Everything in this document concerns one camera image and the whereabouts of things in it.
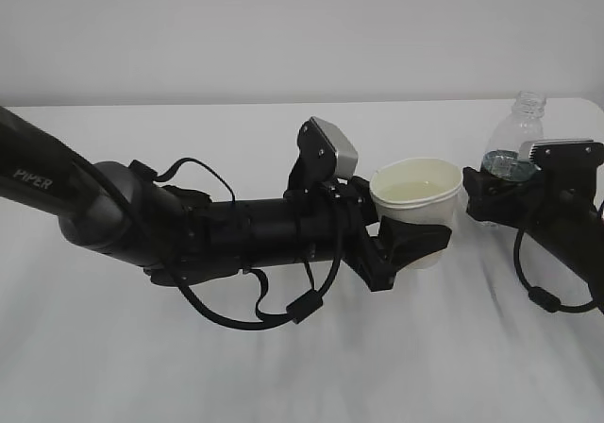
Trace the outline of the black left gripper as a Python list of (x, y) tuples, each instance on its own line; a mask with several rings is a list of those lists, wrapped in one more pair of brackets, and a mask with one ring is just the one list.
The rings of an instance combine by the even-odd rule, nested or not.
[(345, 262), (372, 292), (394, 287), (394, 268), (421, 270), (435, 265), (452, 235), (445, 225), (382, 216), (378, 237), (370, 236), (366, 227), (379, 217), (369, 181), (357, 176), (346, 182), (315, 182), (307, 188), (291, 179), (284, 197), (293, 210), (296, 241), (305, 258), (314, 251)]

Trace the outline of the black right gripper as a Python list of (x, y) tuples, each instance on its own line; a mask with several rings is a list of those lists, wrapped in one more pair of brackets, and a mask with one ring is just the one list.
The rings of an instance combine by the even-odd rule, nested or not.
[(519, 228), (541, 244), (602, 244), (603, 221), (595, 198), (595, 168), (544, 171), (533, 203), (533, 179), (509, 181), (464, 167), (466, 213), (480, 223)]

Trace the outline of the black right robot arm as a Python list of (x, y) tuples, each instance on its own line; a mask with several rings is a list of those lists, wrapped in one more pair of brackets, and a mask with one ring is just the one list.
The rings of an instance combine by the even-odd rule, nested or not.
[[(471, 218), (516, 229), (512, 263), (532, 303), (548, 313), (603, 309), (603, 218), (594, 204), (594, 170), (543, 170), (527, 181), (510, 182), (465, 167), (462, 185), (468, 194), (466, 213)], [(529, 283), (520, 258), (527, 236), (586, 283), (590, 301), (565, 305), (547, 289)]]

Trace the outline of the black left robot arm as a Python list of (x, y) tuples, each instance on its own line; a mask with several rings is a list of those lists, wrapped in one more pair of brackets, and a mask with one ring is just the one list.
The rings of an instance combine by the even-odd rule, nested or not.
[(349, 265), (373, 291), (444, 250), (444, 222), (381, 215), (358, 156), (333, 124), (310, 118), (282, 197), (215, 202), (140, 161), (90, 163), (10, 110), (1, 112), (1, 195), (54, 215), (77, 246), (140, 267), (159, 286), (192, 286), (290, 263)]

